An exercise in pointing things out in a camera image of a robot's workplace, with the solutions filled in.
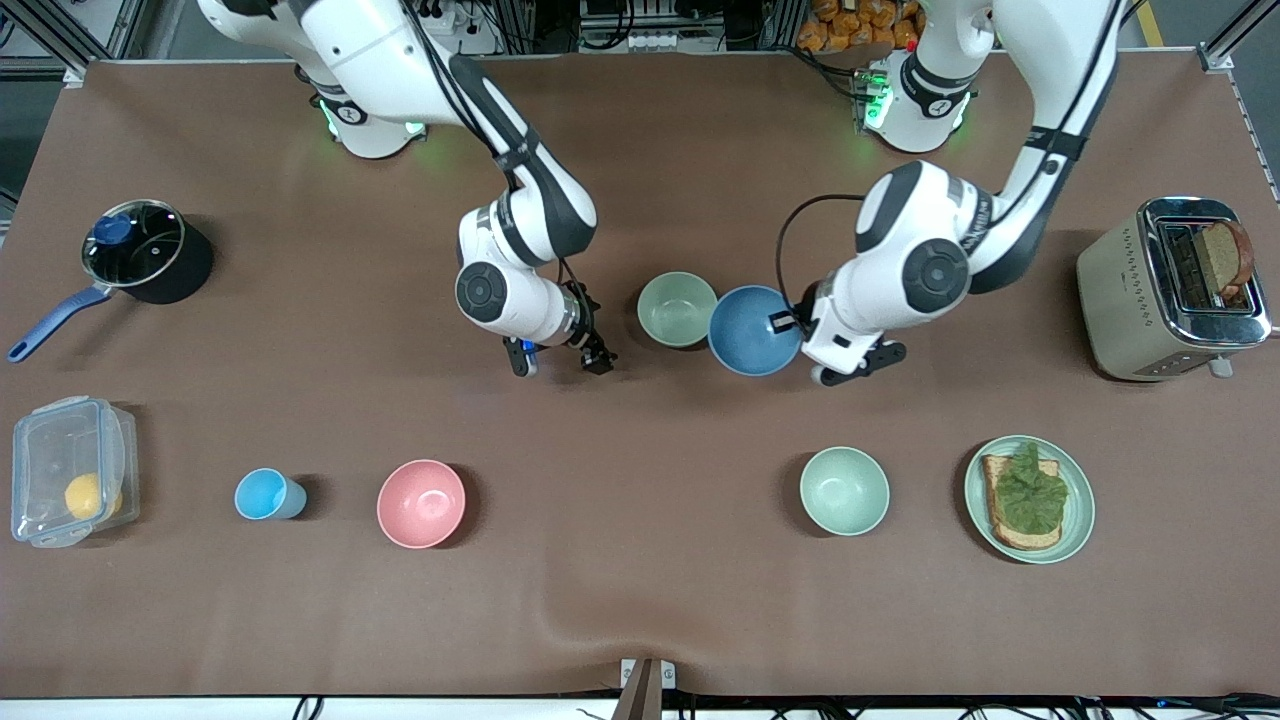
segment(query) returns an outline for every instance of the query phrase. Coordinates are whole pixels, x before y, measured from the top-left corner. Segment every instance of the yellow fruit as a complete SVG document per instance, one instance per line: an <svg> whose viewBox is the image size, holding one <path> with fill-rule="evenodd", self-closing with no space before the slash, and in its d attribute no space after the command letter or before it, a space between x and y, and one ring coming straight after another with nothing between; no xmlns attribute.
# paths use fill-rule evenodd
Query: yellow fruit
<svg viewBox="0 0 1280 720"><path fill-rule="evenodd" d="M84 473L72 480L63 493L63 500L67 501L67 509L77 520L88 520L97 515L102 510L102 489L97 486L97 473ZM120 510L122 500L120 493L115 493L111 511L106 514L108 518Z"/></svg>

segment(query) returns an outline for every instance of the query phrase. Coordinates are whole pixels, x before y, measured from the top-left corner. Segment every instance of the toaster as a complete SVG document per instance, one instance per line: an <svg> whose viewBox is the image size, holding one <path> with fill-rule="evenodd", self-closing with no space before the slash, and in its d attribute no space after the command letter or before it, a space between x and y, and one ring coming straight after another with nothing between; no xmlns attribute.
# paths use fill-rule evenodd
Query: toaster
<svg viewBox="0 0 1280 720"><path fill-rule="evenodd" d="M1158 382L1208 365L1230 377L1228 357L1271 336L1256 268L1230 302L1206 281L1194 241L1219 220L1238 218L1217 200L1157 197L1080 254L1084 324L1105 373Z"/></svg>

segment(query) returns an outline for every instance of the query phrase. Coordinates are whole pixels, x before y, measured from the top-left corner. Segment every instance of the black cable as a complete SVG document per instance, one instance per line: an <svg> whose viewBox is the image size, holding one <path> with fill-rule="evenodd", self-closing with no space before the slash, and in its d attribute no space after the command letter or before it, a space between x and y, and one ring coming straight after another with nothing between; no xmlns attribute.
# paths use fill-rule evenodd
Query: black cable
<svg viewBox="0 0 1280 720"><path fill-rule="evenodd" d="M302 720L302 710L307 706L308 700L311 700L311 696L298 698L298 706L293 708L293 720ZM306 720L316 720L316 717L320 717L320 711L324 710L324 698L317 697L315 700L316 706L311 708L311 715L307 715Z"/></svg>
<svg viewBox="0 0 1280 720"><path fill-rule="evenodd" d="M489 142L489 138L481 132L480 122L476 120L475 113L471 111L471 105L467 104L466 94L462 92L462 87L458 86L458 81L453 77L453 73L444 65L444 59L440 54L435 51L435 45L431 44L431 38L428 37L426 31L422 29L413 17L412 8L404 8L410 17L410 26L413 28L413 35L417 36L419 42L422 45L422 51L426 53L428 64L431 67L431 74L435 77L435 83L440 86L440 95L444 96L445 102L448 102L449 109L453 114L458 117L458 122L462 127L467 128L471 135L476 137L485 147L489 149L489 154L494 158L498 156L498 150ZM513 184L513 181L508 178L508 186Z"/></svg>
<svg viewBox="0 0 1280 720"><path fill-rule="evenodd" d="M787 313L790 313L791 316L796 319L796 323L800 325L800 333L805 338L809 337L810 327L808 325L808 323L800 322L800 318L796 316L795 305L791 304L791 297L787 296L786 281L782 279L782 241L785 241L786 237L787 237L787 228L791 227L791 222L795 220L796 217L799 217L800 213L803 213L805 210L805 208L809 208L810 205L817 205L818 202L824 202L827 200L854 200L854 201L861 202L863 200L867 200L867 196L865 195L828 193L828 195L818 195L815 197L810 197L809 200L805 200L804 202L801 202L800 205L797 205L795 210L791 210L791 214L787 215L787 219L782 222L782 229L778 231L778 243L777 243L777 247L774 247L774 251L773 251L773 270L778 275L778 292L782 293L782 302L786 304ZM861 715L863 710L859 710L858 715Z"/></svg>
<svg viewBox="0 0 1280 720"><path fill-rule="evenodd" d="M591 299L586 296L586 288L582 283L577 282L577 275L573 274L573 268L568 265L568 260L559 259L561 269L568 273L568 282L573 284L573 295L577 296L579 305L582 306L582 313L586 315L586 327L595 331L595 310L591 310Z"/></svg>
<svg viewBox="0 0 1280 720"><path fill-rule="evenodd" d="M1138 14L1138 9L1147 4L1147 0L1134 0L1133 6L1125 10L1124 17L1120 18L1120 24L1124 26L1129 22L1129 18Z"/></svg>
<svg viewBox="0 0 1280 720"><path fill-rule="evenodd" d="M622 29L622 20L623 19L627 20L627 29L626 29L626 32L623 32L623 29ZM635 0L626 0L626 4L622 6L621 10L618 10L618 27L617 27L617 29L613 31L613 37L611 37L608 40L608 42L605 42L604 45L593 45L593 44L588 42L586 40L582 40L580 37L579 38L579 44L581 44L582 47L588 47L590 50L612 50L612 49L617 47L618 45L622 45L622 42L627 37L631 36L631 29L635 28L635 26L636 26L636 4L635 4Z"/></svg>
<svg viewBox="0 0 1280 720"><path fill-rule="evenodd" d="M977 707L965 708L964 714L960 715L960 717L957 717L956 720L968 720L969 716L972 716L975 712L979 714L979 715L982 715L986 719L986 714L983 712L983 710L987 710L987 708L1009 710L1011 712L1016 712L1018 715L1021 715L1023 717L1027 717L1028 720L1046 720L1044 717L1041 717L1039 715L1036 715L1034 712L1028 712L1028 711L1023 710L1021 707L1014 707L1011 705L1001 705L998 702L987 702L987 703L979 705Z"/></svg>
<svg viewBox="0 0 1280 720"><path fill-rule="evenodd" d="M507 28L502 27L502 24L498 22L497 14L494 14L493 8L490 8L488 4L480 3L479 0L472 0L471 8L475 9L476 5L480 6L480 13L484 15L484 18L486 20L489 20L489 23L494 27L494 29L497 29L498 32L502 33L502 40L507 44L507 47L506 47L506 54L507 55L512 54L511 53L512 46L516 46L517 49L520 49L521 51L524 51L524 45L522 44L526 44L526 42L531 44L532 42L532 40L530 40L527 37L524 37L520 33L509 33L509 32L507 32Z"/></svg>
<svg viewBox="0 0 1280 720"><path fill-rule="evenodd" d="M851 92L841 87L840 83L836 82L835 79L835 77L852 78L856 74L856 70L837 68L835 65L827 65L824 63L820 63L818 58L813 55L813 53L808 50L799 50L796 47L791 47L790 45L774 45L769 50L786 50L801 63L818 70L818 74L822 76L822 79L842 97L846 97L849 100L874 100L876 97L878 97L877 95L872 95L868 92Z"/></svg>
<svg viewBox="0 0 1280 720"><path fill-rule="evenodd" d="M756 37L760 37L762 32L764 32L763 27L753 32L751 35L746 35L742 37L726 37L722 35L721 38L716 42L716 51L719 53L719 49L723 47L726 42L746 42L748 40L755 40Z"/></svg>
<svg viewBox="0 0 1280 720"><path fill-rule="evenodd" d="M1114 0L1111 5L1111 12L1107 14L1107 22L1106 24L1102 26L1102 32L1098 33L1098 41L1093 44L1093 55L1089 58L1089 69L1084 72L1084 79L1080 81L1080 87L1075 91L1075 97L1071 99L1071 104L1068 105L1066 113L1062 114L1062 122L1060 122L1059 126L1053 128L1053 131L1050 135L1056 136L1057 133L1062 132L1066 128L1066 123L1071 119L1071 113L1075 111L1076 105L1080 104L1080 99L1084 97L1084 91L1089 87L1089 82L1093 79L1093 70L1098 68L1098 60L1102 59L1102 49L1106 47L1107 45L1107 36L1111 33L1111 24L1115 23L1116 14L1120 12L1120 4L1121 0ZM1044 158L1048 158L1047 151L1044 152ZM1023 186L1023 190L1018 193L1018 197L1014 199L1014 201L1009 205L1005 213L998 218L993 219L991 224L987 225L987 232L996 229L996 227L1000 225L1000 223L1005 222L1005 219L1012 214L1012 211L1018 208L1018 205L1027 199L1027 195L1030 192L1032 187L1034 187L1036 182L1042 177L1044 177L1044 159L1041 159L1041 165L1036 168L1036 173L1027 179L1027 184Z"/></svg>
<svg viewBox="0 0 1280 720"><path fill-rule="evenodd" d="M868 708L868 707L870 707L870 706L873 706L873 705L876 705L876 698L874 698L874 697L873 697L873 698L870 698L870 700L868 700L868 701L867 701L867 702L865 702L865 703L864 703L864 705L863 705L861 707L859 707L859 708L858 708L858 712L854 712L854 714L852 714L852 715L851 715L851 716L849 717L849 720L858 720L859 717L861 717L861 716L863 716L863 712L867 712L867 708Z"/></svg>

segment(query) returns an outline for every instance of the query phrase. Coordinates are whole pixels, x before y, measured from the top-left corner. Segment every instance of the brown tablecloth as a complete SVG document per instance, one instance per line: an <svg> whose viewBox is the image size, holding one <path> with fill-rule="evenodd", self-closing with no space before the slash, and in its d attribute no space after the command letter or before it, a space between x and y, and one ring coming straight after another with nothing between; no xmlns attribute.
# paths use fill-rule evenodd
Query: brown tablecloth
<svg viewBox="0 0 1280 720"><path fill-rule="evenodd" d="M284 64L96 65L63 92L0 255L0 337L84 284L81 238L122 200L172 202L219 255L189 300L113 300L0 368L4 427L69 395L132 409L143 487L116 533L0 542L0 693L557 692L616 683L637 655L700 693L1280 691L1280 350L1238 356L1230 382L1108 382L1073 269L1148 197L1198 193L1238 210L1280 278L1226 77L1126 55L1027 277L893 333L905 364L822 389L803 361L748 379L660 348L635 297L672 269L722 292L772 283L787 211L906 158L855 135L791 58L492 73L599 206L575 269L621 355L611 375L559 350L517 379L458 313L458 218L503 187L460 129L355 159ZM1029 95L1004 56L978 86L931 159L997 190ZM849 258L854 215L795 224L794 292ZM961 471L1006 433L1089 475L1097 528L1066 562L1006 561L970 525ZM799 510L800 468L832 445L890 475L865 537L823 537ZM471 493L447 550L401 550L374 518L415 457ZM262 465L303 478L302 521L236 514Z"/></svg>

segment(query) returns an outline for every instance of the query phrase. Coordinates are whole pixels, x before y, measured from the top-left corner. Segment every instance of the toast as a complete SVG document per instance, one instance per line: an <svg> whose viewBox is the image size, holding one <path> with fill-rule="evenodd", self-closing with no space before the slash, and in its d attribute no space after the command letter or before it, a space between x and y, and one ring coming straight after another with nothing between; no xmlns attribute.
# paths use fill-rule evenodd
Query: toast
<svg viewBox="0 0 1280 720"><path fill-rule="evenodd" d="M1240 223L1222 220L1201 231L1194 240L1196 256L1210 291L1230 300L1253 277L1253 245Z"/></svg>
<svg viewBox="0 0 1280 720"><path fill-rule="evenodd" d="M1000 515L1000 505L996 502L996 483L1000 482L1000 475L1005 473L1005 468L1009 466L1011 461L1012 457L1006 457L1004 455L982 456L982 474L987 479L987 512L991 515L992 532L995 533L996 539L1012 548L1047 550L1053 547L1062 539L1061 523L1043 536L1028 536L1027 533L1019 533L1006 525L1004 518ZM1044 460L1042 457L1039 461L1039 469L1046 475L1056 478L1057 460Z"/></svg>

